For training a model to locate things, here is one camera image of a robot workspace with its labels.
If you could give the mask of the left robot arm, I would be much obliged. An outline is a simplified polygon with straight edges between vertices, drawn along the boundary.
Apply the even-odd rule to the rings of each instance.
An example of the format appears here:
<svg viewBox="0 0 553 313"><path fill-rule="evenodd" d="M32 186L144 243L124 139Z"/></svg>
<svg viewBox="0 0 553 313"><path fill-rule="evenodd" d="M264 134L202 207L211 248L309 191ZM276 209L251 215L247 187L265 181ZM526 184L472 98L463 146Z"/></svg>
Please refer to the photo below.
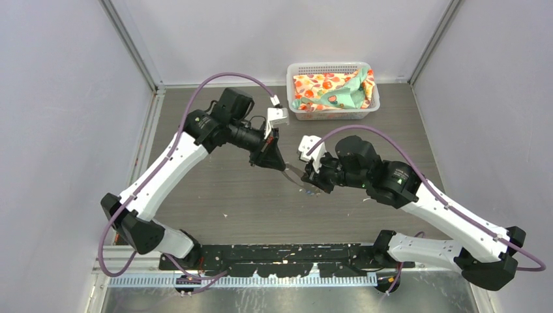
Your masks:
<svg viewBox="0 0 553 313"><path fill-rule="evenodd" d="M234 87L226 88L210 110L187 114L182 130L165 151L130 187L101 200L112 228L139 254L152 251L170 254L185 270L200 261L198 244L185 231L165 226L155 219L162 202L179 181L215 148L231 144L250 153L251 166L283 171L286 164L278 148L278 126L288 122L286 108L274 103L260 128L245 118L253 98Z"/></svg>

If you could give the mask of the large metal keyring disc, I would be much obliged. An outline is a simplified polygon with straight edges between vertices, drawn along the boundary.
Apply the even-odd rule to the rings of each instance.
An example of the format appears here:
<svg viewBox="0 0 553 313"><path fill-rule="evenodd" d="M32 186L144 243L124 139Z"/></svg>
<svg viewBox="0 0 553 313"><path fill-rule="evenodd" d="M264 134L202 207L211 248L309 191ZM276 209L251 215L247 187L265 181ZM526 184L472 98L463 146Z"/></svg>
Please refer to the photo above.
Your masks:
<svg viewBox="0 0 553 313"><path fill-rule="evenodd" d="M319 196L321 194L321 190L315 189L312 185L308 185L301 181L301 176L303 175L303 170L300 168L295 167L293 164L290 164L289 162L286 163L286 168L284 171L281 172L281 174L291 183L297 185L299 187L299 191L304 193L305 189L311 190L316 193L315 196Z"/></svg>

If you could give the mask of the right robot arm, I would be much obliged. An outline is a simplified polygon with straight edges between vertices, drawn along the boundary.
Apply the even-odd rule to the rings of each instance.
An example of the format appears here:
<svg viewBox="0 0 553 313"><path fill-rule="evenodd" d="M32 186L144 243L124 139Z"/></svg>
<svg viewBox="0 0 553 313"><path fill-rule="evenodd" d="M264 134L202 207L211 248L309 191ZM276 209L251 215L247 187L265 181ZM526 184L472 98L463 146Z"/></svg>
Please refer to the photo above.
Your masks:
<svg viewBox="0 0 553 313"><path fill-rule="evenodd" d="M515 249L525 231L503 228L479 218L422 180L407 163L381 159L370 142L358 136L341 139L329 153L317 136L304 136L298 147L306 164L302 180L326 193L337 186L363 189L380 204L417 216L447 235L446 240L423 239L383 230L372 259L380 267L417 262L460 273L468 282L498 291L514 279Z"/></svg>

